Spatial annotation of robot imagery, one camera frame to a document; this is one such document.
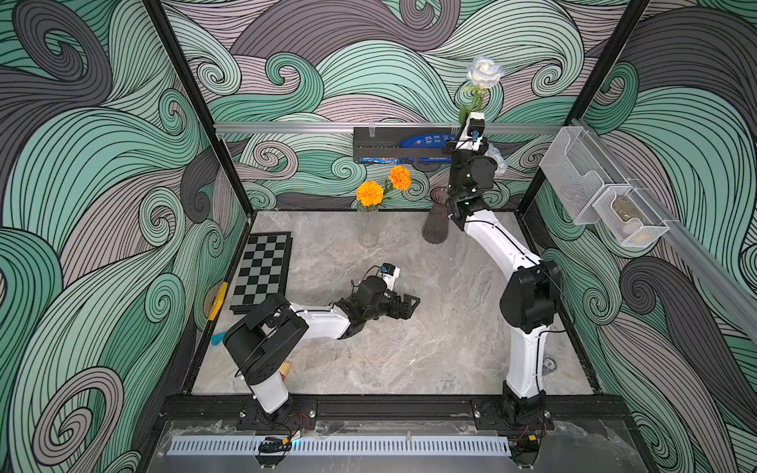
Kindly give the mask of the orange marigold flower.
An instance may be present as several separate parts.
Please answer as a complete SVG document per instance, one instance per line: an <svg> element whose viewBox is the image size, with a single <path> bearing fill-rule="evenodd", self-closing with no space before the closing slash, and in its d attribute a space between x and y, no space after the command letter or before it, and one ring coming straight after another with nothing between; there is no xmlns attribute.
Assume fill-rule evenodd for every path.
<svg viewBox="0 0 757 473"><path fill-rule="evenodd" d="M365 181L356 190L357 209L376 211L384 201L384 187L376 181Z"/></svg>
<svg viewBox="0 0 757 473"><path fill-rule="evenodd" d="M388 178L384 183L384 201L389 201L390 199L392 199L392 197L390 196L390 193L392 191L406 191L411 185L412 176L410 171L402 166L394 166L390 170Z"/></svg>

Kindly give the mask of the white rose flower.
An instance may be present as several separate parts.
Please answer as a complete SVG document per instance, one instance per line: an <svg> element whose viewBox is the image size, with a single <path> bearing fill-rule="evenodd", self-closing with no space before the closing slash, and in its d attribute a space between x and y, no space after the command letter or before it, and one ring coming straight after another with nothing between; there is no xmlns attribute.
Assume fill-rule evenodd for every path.
<svg viewBox="0 0 757 473"><path fill-rule="evenodd" d="M471 112L481 112L488 91L494 88L504 75L504 69L495 60L486 56L477 56L467 68L470 85L465 91L471 94L469 104L464 104L459 111L459 123L465 124Z"/></svg>
<svg viewBox="0 0 757 473"><path fill-rule="evenodd" d="M500 177L504 177L506 171L508 171L508 164L506 159L502 156L500 150L495 147L494 145L490 144L485 156L488 158L491 158L496 163L496 169L495 169L495 177L497 179L500 179Z"/></svg>

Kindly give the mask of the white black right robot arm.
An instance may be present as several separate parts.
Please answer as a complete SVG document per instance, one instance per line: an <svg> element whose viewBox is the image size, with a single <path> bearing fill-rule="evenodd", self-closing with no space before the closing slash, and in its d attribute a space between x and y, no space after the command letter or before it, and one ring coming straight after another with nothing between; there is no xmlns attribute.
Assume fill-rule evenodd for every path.
<svg viewBox="0 0 757 473"><path fill-rule="evenodd" d="M459 138L445 145L451 154L447 212L492 258L507 280L500 311L510 325L509 370L503 387L504 422L524 431L547 426L543 386L544 339L557 313L562 270L521 244L490 210L483 192L495 183L497 161L485 139Z"/></svg>

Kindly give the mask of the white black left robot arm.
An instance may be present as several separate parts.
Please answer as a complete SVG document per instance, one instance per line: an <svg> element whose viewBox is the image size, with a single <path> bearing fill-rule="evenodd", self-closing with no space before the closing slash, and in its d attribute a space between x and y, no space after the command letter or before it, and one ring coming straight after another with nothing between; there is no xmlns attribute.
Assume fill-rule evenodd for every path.
<svg viewBox="0 0 757 473"><path fill-rule="evenodd" d="M388 278L378 275L354 284L349 296L325 307L307 307L273 294L228 329L222 343L263 419L284 428L293 401L281 367L301 342L345 340L382 317L407 320L420 303L416 296L398 295Z"/></svg>

